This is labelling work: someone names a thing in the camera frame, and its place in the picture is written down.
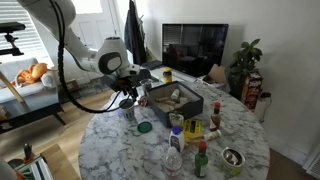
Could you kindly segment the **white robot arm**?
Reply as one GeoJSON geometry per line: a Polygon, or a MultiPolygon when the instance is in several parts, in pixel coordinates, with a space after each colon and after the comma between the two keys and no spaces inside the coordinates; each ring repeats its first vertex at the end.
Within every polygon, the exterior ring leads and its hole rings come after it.
{"type": "Polygon", "coordinates": [[[71,0],[17,0],[18,3],[56,38],[74,58],[77,66],[89,72],[112,75],[118,91],[138,96],[132,77],[140,66],[128,60],[127,49],[120,37],[107,37],[99,49],[89,48],[71,28],[76,9],[71,0]]]}

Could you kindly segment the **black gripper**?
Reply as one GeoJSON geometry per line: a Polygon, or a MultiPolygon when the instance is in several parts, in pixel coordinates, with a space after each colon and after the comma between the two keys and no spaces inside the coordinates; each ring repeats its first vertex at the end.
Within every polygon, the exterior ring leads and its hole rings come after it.
{"type": "Polygon", "coordinates": [[[138,97],[138,92],[136,87],[133,85],[133,81],[131,77],[124,77],[124,78],[119,78],[119,79],[115,79],[110,87],[114,90],[114,91],[123,91],[124,93],[128,93],[130,94],[130,96],[132,97],[132,99],[134,101],[137,100],[138,97]]]}

